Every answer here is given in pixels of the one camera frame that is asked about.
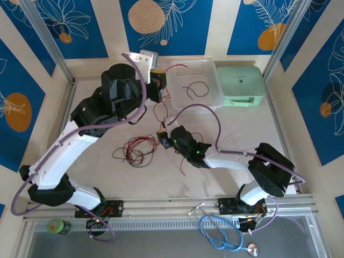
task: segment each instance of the mint green box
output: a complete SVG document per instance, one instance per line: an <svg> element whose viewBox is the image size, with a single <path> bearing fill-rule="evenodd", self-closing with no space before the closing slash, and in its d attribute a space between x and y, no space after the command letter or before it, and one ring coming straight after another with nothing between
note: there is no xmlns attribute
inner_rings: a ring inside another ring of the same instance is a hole
<svg viewBox="0 0 344 258"><path fill-rule="evenodd" d="M257 106L267 93L256 66L219 66L217 73L224 93L224 106Z"/></svg>

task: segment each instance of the white wall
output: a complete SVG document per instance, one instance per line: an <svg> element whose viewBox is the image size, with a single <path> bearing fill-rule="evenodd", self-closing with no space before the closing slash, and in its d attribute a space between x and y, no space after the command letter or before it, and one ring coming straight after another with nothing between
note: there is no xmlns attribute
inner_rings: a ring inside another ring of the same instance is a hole
<svg viewBox="0 0 344 258"><path fill-rule="evenodd" d="M108 59L66 60L74 77L100 77L111 65L122 62L122 52L129 51L119 0L91 0L101 30ZM241 65L256 65L264 70L270 55L227 56L228 46L242 0L213 0L210 27L204 56L215 61L242 61ZM180 56L161 57L181 58Z"/></svg>
<svg viewBox="0 0 344 258"><path fill-rule="evenodd" d="M303 190L314 196L335 257L344 257L344 221L334 200L344 194L344 156L321 166L291 88L343 20L343 10L343 0L331 0L286 73L278 65L268 80L292 160L307 180Z"/></svg>
<svg viewBox="0 0 344 258"><path fill-rule="evenodd" d="M23 164L31 164L43 155L49 142L51 143L57 134L58 120L56 118L59 115L61 102L65 99L63 95L66 91L67 81L58 69L55 70L52 78L47 74L1 8L0 19L1 39L46 94L23 159ZM0 222L1 258L10 257L22 221L22 217L13 216L10 211L13 196L22 183L19 174L0 166L0 203L6 205ZM23 197L23 202L20 202L17 208L18 211L26 207L26 195Z"/></svg>

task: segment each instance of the clear plastic container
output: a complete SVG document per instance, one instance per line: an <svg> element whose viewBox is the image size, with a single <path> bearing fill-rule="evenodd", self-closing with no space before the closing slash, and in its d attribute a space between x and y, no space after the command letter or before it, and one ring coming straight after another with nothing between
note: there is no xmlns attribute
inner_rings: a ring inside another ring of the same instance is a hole
<svg viewBox="0 0 344 258"><path fill-rule="evenodd" d="M212 110L224 105L224 95L212 59L176 59L168 62L167 67L176 64L187 67L176 66L167 71L167 85L175 110L195 103L204 104ZM196 106L188 111L203 113L207 109Z"/></svg>

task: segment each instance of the red wire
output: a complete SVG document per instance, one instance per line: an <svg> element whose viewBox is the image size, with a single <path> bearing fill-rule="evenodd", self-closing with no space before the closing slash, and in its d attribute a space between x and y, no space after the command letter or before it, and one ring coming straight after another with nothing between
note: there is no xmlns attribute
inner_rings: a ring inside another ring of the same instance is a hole
<svg viewBox="0 0 344 258"><path fill-rule="evenodd" d="M259 214L259 208L261 208L265 213L267 213L267 210L262 205L256 205L256 206L257 206L258 214Z"/></svg>
<svg viewBox="0 0 344 258"><path fill-rule="evenodd" d="M139 153L137 150L135 150L135 148L144 141L152 145L152 149L147 153ZM145 159L145 156L148 154L154 153L159 145L160 145L160 142L154 137L139 136L139 137L131 139L130 141L126 142L123 145L123 155L132 164L140 165Z"/></svg>
<svg viewBox="0 0 344 258"><path fill-rule="evenodd" d="M258 218L258 217L259 217L259 207L258 207L258 205L256 205L256 209L257 209L257 215L256 215L256 217Z"/></svg>
<svg viewBox="0 0 344 258"><path fill-rule="evenodd" d="M183 169L182 169L182 164L183 164L183 161L184 161L184 160L185 160L185 158L182 159L182 162L181 162L179 168L180 168L182 174L183 174L184 176L186 176L185 173L184 173L184 171L183 171Z"/></svg>
<svg viewBox="0 0 344 258"><path fill-rule="evenodd" d="M109 207L107 207L103 212L102 212L102 214L101 214L101 216L103 216L109 209L111 209L111 207L109 206Z"/></svg>
<svg viewBox="0 0 344 258"><path fill-rule="evenodd" d="M169 97L170 96L170 92L168 91L167 87L165 87L166 91L167 91L167 95L165 97Z"/></svg>
<svg viewBox="0 0 344 258"><path fill-rule="evenodd" d="M176 66L183 66L183 67L186 67L186 68L187 68L186 65L181 64L181 63L178 63L178 64L175 64L175 65L173 65L173 66L170 66L169 68L166 69L166 71L168 71L168 70L171 69L172 67L176 67Z"/></svg>
<svg viewBox="0 0 344 258"><path fill-rule="evenodd" d="M198 134L201 137L202 143L204 143L203 136L200 133L197 133L197 132L195 132L195 133Z"/></svg>
<svg viewBox="0 0 344 258"><path fill-rule="evenodd" d="M162 99L167 99L167 98L170 98L170 96L164 96L164 97L162 97ZM165 104L164 101L161 101L161 103L164 105L164 107L165 107L165 109L166 109L166 116L165 116L165 117L168 117L168 109L167 109L167 106L166 106L166 104ZM159 103L156 103L156 104L154 105L154 107L153 107L153 113L154 113L154 116L155 116L156 120L158 120L159 122L162 123L163 121L160 120L160 119L157 117L156 113L155 113L155 107L156 107L158 104L159 104Z"/></svg>

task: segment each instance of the orange circle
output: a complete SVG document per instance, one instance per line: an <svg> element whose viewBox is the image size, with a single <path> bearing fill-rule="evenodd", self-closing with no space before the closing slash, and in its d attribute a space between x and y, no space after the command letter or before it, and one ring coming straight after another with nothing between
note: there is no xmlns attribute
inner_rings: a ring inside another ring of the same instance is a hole
<svg viewBox="0 0 344 258"><path fill-rule="evenodd" d="M255 0L243 0L244 4L252 4Z"/></svg>
<svg viewBox="0 0 344 258"><path fill-rule="evenodd" d="M163 10L153 0L138 0L130 8L128 19L132 28L141 34L157 32L166 21Z"/></svg>
<svg viewBox="0 0 344 258"><path fill-rule="evenodd" d="M13 4L19 5L18 0L9 0L9 1Z"/></svg>
<svg viewBox="0 0 344 258"><path fill-rule="evenodd" d="M263 31L258 39L258 47L261 50L273 50L284 30L284 27L284 23L278 23L273 27L267 28L265 31Z"/></svg>
<svg viewBox="0 0 344 258"><path fill-rule="evenodd" d="M60 35L59 35L59 39L63 42L63 43L71 43L71 41L73 40L71 38L71 35L67 34L67 33L64 33L62 32Z"/></svg>
<svg viewBox="0 0 344 258"><path fill-rule="evenodd" d="M32 117L29 99L24 94L12 93L6 98L5 108L7 124L17 132L25 132Z"/></svg>
<svg viewBox="0 0 344 258"><path fill-rule="evenodd" d="M331 105L329 103L327 103L327 102L324 102L320 106L320 114L323 117L327 118L327 117L329 117L331 115L331 109L332 109Z"/></svg>

